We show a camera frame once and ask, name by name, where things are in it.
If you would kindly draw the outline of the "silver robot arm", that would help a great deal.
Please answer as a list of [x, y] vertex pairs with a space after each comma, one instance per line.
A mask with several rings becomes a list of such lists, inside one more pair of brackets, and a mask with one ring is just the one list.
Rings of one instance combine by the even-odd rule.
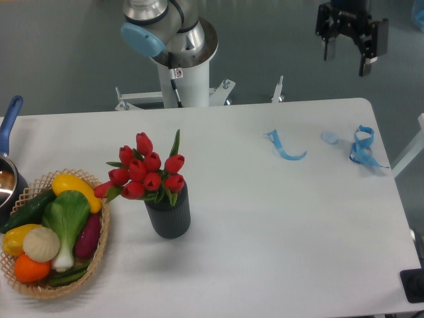
[[[371, 65], [388, 50], [389, 21], [372, 20], [369, 1], [329, 1], [317, 12], [315, 33], [324, 44], [324, 58], [330, 54], [330, 43], [342, 35], [350, 38], [360, 52], [359, 75], [370, 73]], [[181, 36], [194, 38], [200, 25], [197, 1], [125, 1], [125, 23], [121, 35], [138, 53], [161, 58], [167, 66], [184, 66], [183, 59], [205, 48], [202, 38], [195, 45], [176, 47]]]

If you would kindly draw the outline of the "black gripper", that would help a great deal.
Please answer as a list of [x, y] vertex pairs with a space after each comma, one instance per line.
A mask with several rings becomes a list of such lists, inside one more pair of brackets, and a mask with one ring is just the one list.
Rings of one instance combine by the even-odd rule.
[[339, 35], [350, 38], [360, 51], [358, 75], [367, 76], [378, 55], [388, 51], [389, 20], [374, 20], [370, 1], [328, 1], [318, 7], [315, 34], [324, 44], [324, 61], [335, 58]]

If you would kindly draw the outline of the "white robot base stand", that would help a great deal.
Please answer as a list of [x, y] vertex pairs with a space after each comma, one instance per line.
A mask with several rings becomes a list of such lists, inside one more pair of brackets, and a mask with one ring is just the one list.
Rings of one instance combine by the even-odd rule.
[[160, 91], [122, 94], [116, 87], [115, 110], [141, 110], [155, 103], [163, 105], [165, 109], [230, 105], [230, 94], [236, 82], [225, 78], [217, 87], [210, 87], [211, 60], [208, 58], [190, 68], [169, 69], [158, 64]]

